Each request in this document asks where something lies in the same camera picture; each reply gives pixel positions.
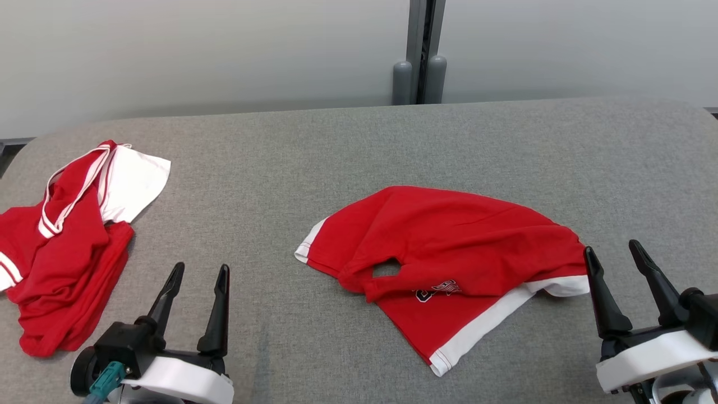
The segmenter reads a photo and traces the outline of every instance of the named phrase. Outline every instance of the robotic arm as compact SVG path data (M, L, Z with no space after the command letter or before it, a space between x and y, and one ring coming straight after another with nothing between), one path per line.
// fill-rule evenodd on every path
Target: robotic arm
M598 257L586 247L596 327L603 340L596 365L601 388L628 392L637 404L718 404L718 295L704 295L697 288L679 295L639 242L631 240L628 247L660 316L658 326L633 330L603 280ZM683 385L692 390L661 392Z
M80 353L70 373L75 395L95 397L95 392L110 386L112 390L100 394L97 401L106 395L118 404L232 403L234 388L224 364L229 267L220 268L214 306L197 352L166 349L164 340L172 300L180 291L184 273L185 264L178 262L146 316L133 324L113 323L94 346Z

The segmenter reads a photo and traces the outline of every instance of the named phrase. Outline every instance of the embroidered logo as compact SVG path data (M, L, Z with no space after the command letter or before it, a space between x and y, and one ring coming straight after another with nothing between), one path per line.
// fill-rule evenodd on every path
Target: embroidered logo
M461 288L459 288L455 280L449 279L439 285L432 286L432 290L417 290L416 298L420 302L426 303L436 292L445 292L447 296L450 296L452 293L461 292Z

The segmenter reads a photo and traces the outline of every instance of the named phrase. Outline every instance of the teal cable connector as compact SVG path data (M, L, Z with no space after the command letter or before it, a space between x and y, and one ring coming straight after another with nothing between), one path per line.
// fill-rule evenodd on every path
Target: teal cable connector
M90 386L90 394L84 399L83 404L104 403L110 392L120 387L120 382L125 376L127 376L125 365L120 362L110 362Z

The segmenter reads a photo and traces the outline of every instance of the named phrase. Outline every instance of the red garment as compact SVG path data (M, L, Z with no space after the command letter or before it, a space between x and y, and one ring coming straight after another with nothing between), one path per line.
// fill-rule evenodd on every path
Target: red garment
M23 351L48 357L92 334L127 262L127 221L168 175L168 161L108 140L57 171L42 202L0 215L0 290L20 309Z
M538 290L588 293L583 249L571 229L524 206L397 186L320 222L295 256L365 293L442 376ZM390 258L399 273L373 277Z

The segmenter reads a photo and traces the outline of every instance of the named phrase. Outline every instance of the gray fabric tabletop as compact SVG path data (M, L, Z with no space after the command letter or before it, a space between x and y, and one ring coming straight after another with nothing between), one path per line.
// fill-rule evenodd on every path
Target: gray fabric tabletop
M92 344L145 314L177 261L165 334L194 349L222 263L232 268L236 403L630 403L604 394L588 295L539 294L436 377L375 305L293 252L314 224L388 185L523 204L592 245L636 328L658 310L635 269L641 241L676 288L718 293L718 121L648 98L288 111L101 122L32 141L0 180L0 212L34 204L59 167L105 139L172 161L135 220L130 259ZM79 403L76 353L34 359L0 298L2 403Z

